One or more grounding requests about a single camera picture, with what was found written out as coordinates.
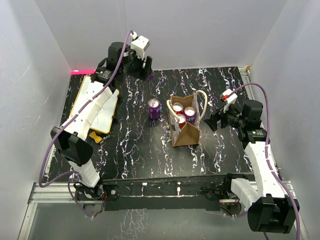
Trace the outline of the purple Fanta can front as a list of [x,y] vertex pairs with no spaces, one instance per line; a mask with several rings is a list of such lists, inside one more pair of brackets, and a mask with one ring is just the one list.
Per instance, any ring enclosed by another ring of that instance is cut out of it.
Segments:
[[189,107],[186,107],[184,110],[183,110],[183,115],[185,116],[186,118],[186,121],[190,124],[194,124],[195,123],[195,119],[196,119],[196,116],[197,116],[197,113],[196,113],[196,110],[189,106]]

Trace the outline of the purple fanta can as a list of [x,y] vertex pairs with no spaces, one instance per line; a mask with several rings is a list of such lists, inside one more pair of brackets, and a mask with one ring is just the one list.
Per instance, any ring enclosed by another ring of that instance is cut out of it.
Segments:
[[148,112],[149,112],[149,117],[152,120],[157,120],[160,117],[162,105],[159,102],[159,100],[153,98],[149,100],[148,102]]
[[194,124],[195,123],[195,119],[196,119],[196,116],[197,116],[197,113],[196,113],[196,110],[189,106],[189,107],[186,107],[184,110],[183,110],[183,115],[185,116],[186,118],[186,121],[190,124]]
[[148,82],[152,81],[152,80],[154,79],[154,77],[155,77],[154,73],[151,73],[151,74],[148,76],[147,81],[148,81]]

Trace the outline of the brown canvas tote bag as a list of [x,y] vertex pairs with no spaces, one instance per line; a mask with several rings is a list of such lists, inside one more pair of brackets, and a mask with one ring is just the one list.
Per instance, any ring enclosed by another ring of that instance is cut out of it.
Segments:
[[[198,104],[198,95],[204,97],[203,110],[200,112]],[[173,105],[180,103],[183,106],[183,110],[191,107],[195,110],[195,116],[192,122],[179,123],[178,114],[174,111]],[[198,145],[200,141],[200,122],[205,116],[208,105],[208,96],[203,90],[197,90],[192,95],[186,97],[172,96],[166,101],[168,108],[168,122],[170,128],[170,137],[173,147]]]

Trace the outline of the red cola can front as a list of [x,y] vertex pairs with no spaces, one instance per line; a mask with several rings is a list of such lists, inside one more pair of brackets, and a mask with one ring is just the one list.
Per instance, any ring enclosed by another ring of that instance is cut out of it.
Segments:
[[178,116],[177,118],[178,126],[180,129],[182,129],[186,125],[186,122],[187,122],[186,117],[183,114],[178,114],[177,116]]

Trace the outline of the red cola can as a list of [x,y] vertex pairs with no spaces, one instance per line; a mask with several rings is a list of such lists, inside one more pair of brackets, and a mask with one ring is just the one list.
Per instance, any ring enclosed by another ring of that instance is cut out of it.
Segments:
[[177,115],[178,114],[183,114],[183,112],[184,112],[184,106],[180,102],[173,103],[172,104],[172,109]]
[[182,129],[186,125],[186,122],[187,122],[186,117],[183,114],[178,114],[177,116],[178,116],[177,118],[178,126],[180,129]]

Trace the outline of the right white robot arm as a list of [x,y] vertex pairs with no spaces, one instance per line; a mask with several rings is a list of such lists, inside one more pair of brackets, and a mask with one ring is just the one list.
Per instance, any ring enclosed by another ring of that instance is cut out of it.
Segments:
[[242,110],[235,101],[223,97],[219,107],[205,123],[213,130],[234,127],[242,142],[245,154],[252,165],[256,187],[244,175],[227,174],[223,183],[223,194],[233,199],[238,197],[247,213],[250,229],[254,232],[288,234],[299,214],[299,203],[288,193],[288,188],[280,181],[268,146],[267,131],[261,127],[263,104],[256,100],[246,100]]

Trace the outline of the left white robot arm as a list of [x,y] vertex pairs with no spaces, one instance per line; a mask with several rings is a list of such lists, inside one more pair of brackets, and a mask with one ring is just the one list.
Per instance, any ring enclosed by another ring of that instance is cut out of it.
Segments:
[[108,55],[90,76],[84,100],[61,127],[53,127],[50,134],[56,151],[73,168],[78,191],[93,200],[103,195],[100,175],[92,162],[93,147],[86,142],[88,132],[101,110],[106,109],[124,76],[147,80],[152,74],[152,58],[145,55],[150,41],[139,36],[130,44],[113,42]]

